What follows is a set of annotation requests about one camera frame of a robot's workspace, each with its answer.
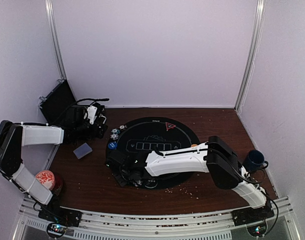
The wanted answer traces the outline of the red triangle marker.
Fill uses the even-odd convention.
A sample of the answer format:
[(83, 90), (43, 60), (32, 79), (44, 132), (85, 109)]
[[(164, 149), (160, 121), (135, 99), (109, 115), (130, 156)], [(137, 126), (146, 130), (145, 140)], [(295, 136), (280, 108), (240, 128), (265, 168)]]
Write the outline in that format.
[(175, 127), (176, 127), (175, 124), (170, 123), (170, 122), (165, 122), (166, 131), (169, 131), (169, 130), (171, 130), (171, 129), (174, 129)]

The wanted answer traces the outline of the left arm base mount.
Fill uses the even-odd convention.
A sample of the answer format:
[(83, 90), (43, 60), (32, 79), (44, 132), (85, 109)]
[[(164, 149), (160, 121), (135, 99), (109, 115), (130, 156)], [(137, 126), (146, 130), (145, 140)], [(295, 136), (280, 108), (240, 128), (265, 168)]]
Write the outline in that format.
[(46, 210), (40, 210), (38, 217), (49, 221), (46, 226), (46, 233), (52, 239), (63, 237), (69, 227), (78, 227), (81, 222), (82, 212), (77, 210), (61, 208), (60, 215), (54, 215)]

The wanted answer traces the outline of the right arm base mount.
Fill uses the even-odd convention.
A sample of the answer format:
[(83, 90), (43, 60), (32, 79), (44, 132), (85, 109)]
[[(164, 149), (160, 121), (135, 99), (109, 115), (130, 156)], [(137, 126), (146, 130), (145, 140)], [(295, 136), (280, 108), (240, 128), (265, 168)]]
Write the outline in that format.
[(267, 219), (274, 217), (275, 212), (270, 207), (247, 207), (233, 210), (231, 216), (235, 227), (245, 225), (252, 237), (262, 238), (268, 233)]

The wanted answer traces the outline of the green fifty chip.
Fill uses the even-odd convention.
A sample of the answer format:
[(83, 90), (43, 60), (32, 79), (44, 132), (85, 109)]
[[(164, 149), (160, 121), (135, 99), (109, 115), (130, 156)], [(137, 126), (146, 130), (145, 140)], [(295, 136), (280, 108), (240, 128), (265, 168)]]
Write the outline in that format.
[(118, 129), (118, 128), (113, 128), (112, 130), (111, 130), (111, 133), (112, 134), (119, 134), (120, 133), (120, 130)]

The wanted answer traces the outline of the grey card deck box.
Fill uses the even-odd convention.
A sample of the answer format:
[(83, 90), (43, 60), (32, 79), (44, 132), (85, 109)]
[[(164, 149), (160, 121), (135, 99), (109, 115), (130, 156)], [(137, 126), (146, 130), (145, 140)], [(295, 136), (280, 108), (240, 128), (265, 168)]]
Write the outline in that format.
[(77, 147), (73, 153), (76, 156), (78, 160), (82, 159), (86, 155), (90, 154), (93, 151), (93, 149), (87, 144), (83, 143), (79, 147)]

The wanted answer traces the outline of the blue small blind button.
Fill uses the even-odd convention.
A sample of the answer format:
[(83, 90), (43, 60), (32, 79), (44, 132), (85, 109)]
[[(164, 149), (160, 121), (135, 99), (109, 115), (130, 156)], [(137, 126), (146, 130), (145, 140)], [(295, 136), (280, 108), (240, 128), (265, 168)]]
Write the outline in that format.
[(107, 147), (110, 149), (110, 150), (114, 150), (116, 149), (118, 146), (118, 143), (116, 141), (112, 141), (112, 142), (109, 142)]

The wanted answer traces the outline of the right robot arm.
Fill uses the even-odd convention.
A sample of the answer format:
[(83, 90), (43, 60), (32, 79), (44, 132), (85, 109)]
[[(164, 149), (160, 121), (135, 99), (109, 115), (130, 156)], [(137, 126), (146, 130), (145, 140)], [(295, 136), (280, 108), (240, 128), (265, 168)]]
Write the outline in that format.
[(237, 154), (218, 136), (208, 141), (181, 149), (142, 149), (136, 155), (127, 155), (111, 149), (105, 164), (116, 174), (120, 185), (153, 189), (159, 181), (166, 181), (183, 173), (209, 173), (215, 186), (232, 190), (250, 206), (249, 217), (259, 221), (268, 213), (272, 200), (260, 182), (251, 177), (256, 171), (264, 171), (267, 161), (253, 166), (239, 162)]

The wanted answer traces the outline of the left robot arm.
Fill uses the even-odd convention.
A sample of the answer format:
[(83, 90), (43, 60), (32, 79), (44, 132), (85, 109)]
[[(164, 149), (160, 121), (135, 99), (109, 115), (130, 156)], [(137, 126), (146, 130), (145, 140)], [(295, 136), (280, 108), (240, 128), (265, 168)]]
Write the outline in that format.
[(65, 212), (51, 202), (53, 193), (35, 177), (42, 162), (38, 154), (45, 157), (60, 145), (102, 138), (107, 128), (103, 102), (107, 101), (108, 98), (82, 98), (49, 123), (0, 122), (1, 175), (23, 194), (46, 205), (44, 212), (53, 222), (60, 222)]

